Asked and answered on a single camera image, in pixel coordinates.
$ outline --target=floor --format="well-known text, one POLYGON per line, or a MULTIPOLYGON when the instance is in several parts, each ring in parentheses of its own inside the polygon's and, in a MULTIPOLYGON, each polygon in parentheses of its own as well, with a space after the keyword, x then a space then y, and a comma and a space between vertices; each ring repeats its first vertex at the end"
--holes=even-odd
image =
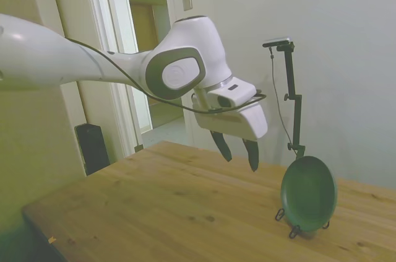
MULTIPOLYGON (((174 103, 181 105, 181 99, 173 100, 174 103)), ((183 116, 183 109, 165 103, 150 105, 150 116, 153 129, 177 120, 183 116)))
POLYGON ((188 146, 184 117, 143 133, 142 136, 144 147, 150 147, 160 141, 170 141, 188 146))

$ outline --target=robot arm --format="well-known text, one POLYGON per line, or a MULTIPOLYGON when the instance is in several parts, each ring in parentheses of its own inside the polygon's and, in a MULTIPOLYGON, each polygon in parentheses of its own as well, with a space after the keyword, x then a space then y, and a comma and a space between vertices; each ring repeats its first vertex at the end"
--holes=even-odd
POLYGON ((102 52, 71 42, 26 20, 0 14, 0 90, 38 89, 73 81, 118 82, 163 100, 194 90, 193 109, 201 128, 210 130, 220 152, 231 160, 223 134, 241 137, 253 170, 258 167, 257 139, 267 122, 256 102, 256 88, 234 77, 220 36, 208 17, 175 22, 152 51, 136 54, 102 52), (113 63, 119 66, 125 76, 113 63))

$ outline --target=wooden tabletop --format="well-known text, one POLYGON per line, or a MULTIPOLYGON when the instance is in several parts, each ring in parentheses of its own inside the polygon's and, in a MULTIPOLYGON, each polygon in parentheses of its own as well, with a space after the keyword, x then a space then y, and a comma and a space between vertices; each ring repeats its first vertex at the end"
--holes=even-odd
POLYGON ((291 240, 284 173, 162 142, 24 213, 70 262, 396 261, 396 191, 338 181, 330 227, 291 240))

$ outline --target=white wall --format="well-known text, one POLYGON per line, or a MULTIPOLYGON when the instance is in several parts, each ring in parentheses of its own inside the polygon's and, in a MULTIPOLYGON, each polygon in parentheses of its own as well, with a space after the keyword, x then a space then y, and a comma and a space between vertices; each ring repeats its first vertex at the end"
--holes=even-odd
MULTIPOLYGON (((0 0, 0 13, 62 33, 55 0, 0 0)), ((0 92, 0 261, 36 261, 22 208, 85 176, 68 113, 59 86, 0 92)))
MULTIPOLYGON (((113 13, 113 20, 115 20, 116 35, 118 38, 119 49, 124 53, 136 53, 138 51, 136 38, 133 33, 133 25, 131 24, 131 8, 129 0, 110 0, 113 13)), ((137 117, 141 129, 147 128, 151 125, 149 106, 146 96, 136 90, 132 89, 134 103, 136 106, 137 117)))
POLYGON ((161 42, 171 29, 168 6, 153 5, 155 26, 157 27, 158 42, 161 42))
MULTIPOLYGON (((264 40, 291 36, 296 91, 303 95, 301 143, 337 176, 396 188, 396 3, 394 0, 192 0, 178 19, 206 14, 215 21, 235 76, 268 95, 268 134, 261 159, 288 165, 291 152, 277 114, 264 40)), ((282 54, 275 54, 280 96, 287 92, 282 54)), ((293 102, 281 101, 292 131, 293 102)), ((193 130, 198 147, 214 148, 206 131, 193 130)), ((228 139, 235 153, 243 145, 228 139)))

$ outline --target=door frame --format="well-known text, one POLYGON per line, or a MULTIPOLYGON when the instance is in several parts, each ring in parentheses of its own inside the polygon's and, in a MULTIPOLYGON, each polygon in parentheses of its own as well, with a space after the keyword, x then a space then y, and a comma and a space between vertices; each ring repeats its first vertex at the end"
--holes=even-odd
MULTIPOLYGON (((166 0, 169 11, 169 18, 171 25, 177 21, 176 16, 176 4, 175 0, 166 0)), ((101 41, 103 44, 107 43, 109 48, 119 50, 123 52, 122 41, 118 41, 121 38, 121 30, 119 28, 119 22, 116 15, 112 17, 111 9, 115 9, 114 0, 92 0, 94 5, 95 20, 97 21, 98 28, 100 29, 101 41)), ((134 44, 137 50, 136 35, 134 29, 132 30, 134 36, 134 44)), ((135 152, 134 146, 139 147, 143 144, 142 134, 140 132, 139 122, 137 118, 137 112, 132 94, 132 87, 129 85, 122 84, 111 84, 111 91, 114 99, 114 110, 116 112, 116 119, 119 125, 119 131, 121 133, 121 140, 123 143, 125 155, 133 154, 135 152)), ((189 97, 186 95, 182 97, 183 104, 189 103, 189 97)), ((194 122, 194 114, 184 110, 184 120, 186 125, 186 132, 189 145, 194 146, 194 136, 192 133, 192 123, 194 122)))
MULTIPOLYGON (((93 14, 101 45, 110 51, 118 51, 111 11, 108 0, 91 0, 93 14)), ((114 103, 115 118, 118 124, 124 156, 127 157, 136 152, 143 144, 137 113, 134 106, 133 95, 128 94, 128 85, 110 84, 111 96, 114 103)))
MULTIPOLYGON (((117 7, 116 7, 116 2, 115 0, 108 0, 108 4, 109 4, 109 9, 111 11, 112 14, 117 14, 117 7)), ((136 40, 136 33, 135 33, 135 28, 134 28, 134 21, 133 21, 133 17, 132 17, 132 12, 131 12, 131 7, 130 7, 130 3, 129 0, 126 0, 126 4, 128 5, 127 7, 127 11, 128 11, 128 17, 129 17, 129 21, 131 23, 131 33, 132 33, 132 41, 133 41, 133 46, 134 46, 134 52, 137 53, 138 52, 138 47, 137 47, 137 40, 136 40)), ((123 40, 123 36, 121 35, 121 26, 118 20, 118 16, 117 15, 113 15, 112 16, 113 19, 113 28, 115 31, 115 37, 116 37, 116 41, 118 43, 118 50, 120 53, 125 52, 125 44, 124 44, 124 40, 123 40)), ((135 103, 135 99, 134 99, 134 88, 132 88, 131 86, 127 85, 126 86, 127 89, 127 96, 129 98, 129 103, 131 105, 131 111, 135 112, 136 115, 134 115, 135 118, 135 124, 139 125, 139 119, 137 117, 137 109, 136 109, 136 103, 135 103)), ((150 115, 150 108, 149 108, 149 101, 147 99, 147 96, 145 94, 143 94, 144 97, 144 105, 145 105, 145 113, 148 116, 148 120, 149 120, 149 126, 150 126, 150 130, 153 129, 153 124, 152 124, 152 120, 151 120, 151 115, 150 115)), ((139 142, 139 144, 143 144, 143 138, 142 138, 142 131, 140 126, 135 127, 135 132, 136 132, 136 136, 137 136, 137 140, 139 142)))

